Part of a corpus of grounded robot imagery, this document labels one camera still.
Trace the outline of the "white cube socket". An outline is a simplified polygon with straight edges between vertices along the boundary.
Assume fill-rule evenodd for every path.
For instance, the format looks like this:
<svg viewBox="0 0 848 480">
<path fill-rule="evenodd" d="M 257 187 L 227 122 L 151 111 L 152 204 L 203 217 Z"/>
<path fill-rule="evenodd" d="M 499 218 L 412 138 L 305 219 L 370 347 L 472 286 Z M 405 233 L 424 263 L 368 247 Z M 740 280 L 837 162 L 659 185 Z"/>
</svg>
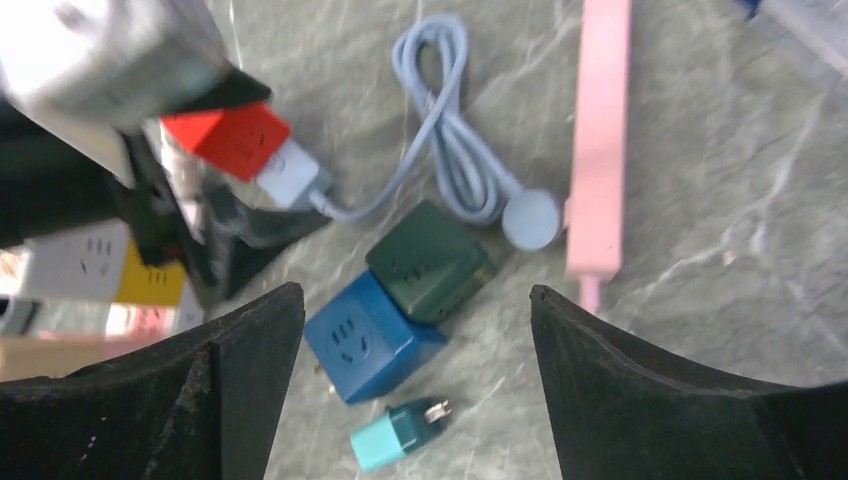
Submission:
<svg viewBox="0 0 848 480">
<path fill-rule="evenodd" d="M 28 300 L 112 301 L 129 243 L 128 228 L 117 220 L 29 239 L 4 292 Z"/>
</svg>

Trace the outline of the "tan cube socket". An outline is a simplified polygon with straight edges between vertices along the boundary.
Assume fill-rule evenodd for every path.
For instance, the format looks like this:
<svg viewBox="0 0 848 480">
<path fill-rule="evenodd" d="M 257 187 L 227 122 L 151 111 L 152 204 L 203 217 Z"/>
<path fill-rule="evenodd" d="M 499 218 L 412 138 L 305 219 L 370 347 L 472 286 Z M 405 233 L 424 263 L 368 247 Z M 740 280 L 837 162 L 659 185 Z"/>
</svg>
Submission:
<svg viewBox="0 0 848 480">
<path fill-rule="evenodd" d="M 101 337 L 2 337 L 1 381 L 61 378 L 107 358 Z"/>
</svg>

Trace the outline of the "pink cube socket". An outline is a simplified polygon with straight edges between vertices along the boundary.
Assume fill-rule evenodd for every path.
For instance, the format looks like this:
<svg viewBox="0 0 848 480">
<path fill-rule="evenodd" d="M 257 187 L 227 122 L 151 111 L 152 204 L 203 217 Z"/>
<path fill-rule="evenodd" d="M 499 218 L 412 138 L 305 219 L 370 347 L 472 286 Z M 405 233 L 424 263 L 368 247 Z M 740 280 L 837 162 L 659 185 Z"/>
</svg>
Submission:
<svg viewBox="0 0 848 480">
<path fill-rule="evenodd" d="M 171 335 L 174 307 L 112 304 L 104 333 L 71 334 L 49 331 L 37 337 L 57 344 L 80 347 L 95 354 L 94 362 L 109 360 L 161 341 Z"/>
</svg>

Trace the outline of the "white power strip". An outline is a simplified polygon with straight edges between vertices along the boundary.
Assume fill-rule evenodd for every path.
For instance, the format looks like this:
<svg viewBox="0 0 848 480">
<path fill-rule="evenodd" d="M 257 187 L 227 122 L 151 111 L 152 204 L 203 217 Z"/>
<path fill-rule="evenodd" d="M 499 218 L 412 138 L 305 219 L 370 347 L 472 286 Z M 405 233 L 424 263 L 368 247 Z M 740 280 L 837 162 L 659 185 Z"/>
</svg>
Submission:
<svg viewBox="0 0 848 480">
<path fill-rule="evenodd" d="M 176 306 L 171 333 L 179 334 L 202 325 L 206 312 L 199 304 L 190 281 L 186 281 L 181 291 L 179 304 Z"/>
</svg>

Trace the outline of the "yellow cube socket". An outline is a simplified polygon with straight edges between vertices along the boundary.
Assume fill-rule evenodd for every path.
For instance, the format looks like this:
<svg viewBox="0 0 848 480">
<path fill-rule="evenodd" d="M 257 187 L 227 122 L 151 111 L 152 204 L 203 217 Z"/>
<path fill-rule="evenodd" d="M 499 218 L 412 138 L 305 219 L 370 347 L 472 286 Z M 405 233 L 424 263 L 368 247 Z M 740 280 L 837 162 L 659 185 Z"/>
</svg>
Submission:
<svg viewBox="0 0 848 480">
<path fill-rule="evenodd" d="M 142 306 L 177 306 L 185 277 L 185 271 L 179 263 L 170 263 L 164 267 L 143 264 L 135 243 L 130 240 L 113 301 Z"/>
</svg>

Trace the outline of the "pink power strip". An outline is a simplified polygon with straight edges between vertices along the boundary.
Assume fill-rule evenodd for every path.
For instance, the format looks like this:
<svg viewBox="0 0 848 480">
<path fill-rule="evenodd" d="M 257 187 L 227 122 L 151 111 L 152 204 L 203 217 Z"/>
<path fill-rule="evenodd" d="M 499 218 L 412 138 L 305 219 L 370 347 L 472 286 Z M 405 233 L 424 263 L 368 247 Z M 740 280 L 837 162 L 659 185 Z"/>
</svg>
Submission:
<svg viewBox="0 0 848 480">
<path fill-rule="evenodd" d="M 631 15 L 629 0 L 583 3 L 565 273 L 593 314 L 622 264 Z"/>
</svg>

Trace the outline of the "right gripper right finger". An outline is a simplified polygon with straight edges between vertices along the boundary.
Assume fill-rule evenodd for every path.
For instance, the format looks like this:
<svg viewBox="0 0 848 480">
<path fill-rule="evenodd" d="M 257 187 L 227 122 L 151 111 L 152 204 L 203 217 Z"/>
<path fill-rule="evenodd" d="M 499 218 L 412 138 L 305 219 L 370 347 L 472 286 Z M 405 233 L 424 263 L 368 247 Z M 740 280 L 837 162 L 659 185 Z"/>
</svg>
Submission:
<svg viewBox="0 0 848 480">
<path fill-rule="evenodd" d="M 531 327 L 566 479 L 843 479 L 847 385 L 721 371 L 590 314 L 545 285 Z"/>
</svg>

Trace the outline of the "blue cube adapter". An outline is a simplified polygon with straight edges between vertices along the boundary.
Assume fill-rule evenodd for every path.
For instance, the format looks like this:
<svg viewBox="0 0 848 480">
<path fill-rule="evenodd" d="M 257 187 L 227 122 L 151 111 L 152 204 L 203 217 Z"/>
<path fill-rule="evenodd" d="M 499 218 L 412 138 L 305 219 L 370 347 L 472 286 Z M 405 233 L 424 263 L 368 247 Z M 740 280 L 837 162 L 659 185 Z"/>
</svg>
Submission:
<svg viewBox="0 0 848 480">
<path fill-rule="evenodd" d="M 447 342 L 438 329 L 408 321 L 369 271 L 313 315 L 303 335 L 347 405 L 389 394 Z"/>
</svg>

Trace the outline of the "teal plug adapter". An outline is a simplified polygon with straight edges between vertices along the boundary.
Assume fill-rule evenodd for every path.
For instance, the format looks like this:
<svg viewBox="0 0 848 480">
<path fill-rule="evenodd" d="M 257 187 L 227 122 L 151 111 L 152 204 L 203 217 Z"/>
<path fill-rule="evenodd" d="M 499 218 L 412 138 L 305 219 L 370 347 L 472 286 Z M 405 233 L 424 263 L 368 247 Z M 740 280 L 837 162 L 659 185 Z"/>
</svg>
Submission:
<svg viewBox="0 0 848 480">
<path fill-rule="evenodd" d="M 350 436 L 360 469 L 373 472 L 425 446 L 445 430 L 451 413 L 449 400 L 431 397 L 388 408 Z"/>
</svg>

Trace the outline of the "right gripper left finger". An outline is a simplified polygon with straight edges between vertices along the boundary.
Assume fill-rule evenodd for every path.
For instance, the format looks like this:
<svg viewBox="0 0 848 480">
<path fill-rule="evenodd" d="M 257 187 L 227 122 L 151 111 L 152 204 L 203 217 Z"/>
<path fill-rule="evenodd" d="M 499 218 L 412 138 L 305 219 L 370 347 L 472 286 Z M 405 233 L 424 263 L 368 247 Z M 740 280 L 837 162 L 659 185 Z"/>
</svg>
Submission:
<svg viewBox="0 0 848 480">
<path fill-rule="evenodd" d="M 305 322 L 284 284 L 62 378 L 1 386 L 5 479 L 260 479 Z"/>
</svg>

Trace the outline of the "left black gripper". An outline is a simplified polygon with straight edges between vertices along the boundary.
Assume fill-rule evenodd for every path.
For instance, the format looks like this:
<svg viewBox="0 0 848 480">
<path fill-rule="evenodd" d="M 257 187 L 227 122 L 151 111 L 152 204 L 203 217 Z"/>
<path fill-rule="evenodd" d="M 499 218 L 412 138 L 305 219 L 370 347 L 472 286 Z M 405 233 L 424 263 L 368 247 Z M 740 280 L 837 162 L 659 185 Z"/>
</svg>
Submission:
<svg viewBox="0 0 848 480">
<path fill-rule="evenodd" d="M 324 227 L 318 213 L 253 209 L 218 181 L 205 183 L 209 227 L 196 237 L 143 133 L 120 135 L 136 183 L 106 168 L 1 100 L 1 245 L 33 245 L 118 220 L 145 267 L 177 267 L 204 306 L 228 300 L 269 262 Z"/>
</svg>

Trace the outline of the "green cube adapter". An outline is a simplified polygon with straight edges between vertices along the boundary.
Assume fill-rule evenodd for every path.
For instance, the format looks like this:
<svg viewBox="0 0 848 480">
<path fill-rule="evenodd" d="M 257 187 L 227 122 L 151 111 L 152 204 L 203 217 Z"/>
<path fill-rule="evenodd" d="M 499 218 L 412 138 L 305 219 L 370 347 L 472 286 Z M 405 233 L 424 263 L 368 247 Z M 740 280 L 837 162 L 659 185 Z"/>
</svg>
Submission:
<svg viewBox="0 0 848 480">
<path fill-rule="evenodd" d="M 427 200 L 374 245 L 366 264 L 409 320 L 429 325 L 445 322 L 497 273 L 487 251 Z"/>
</svg>

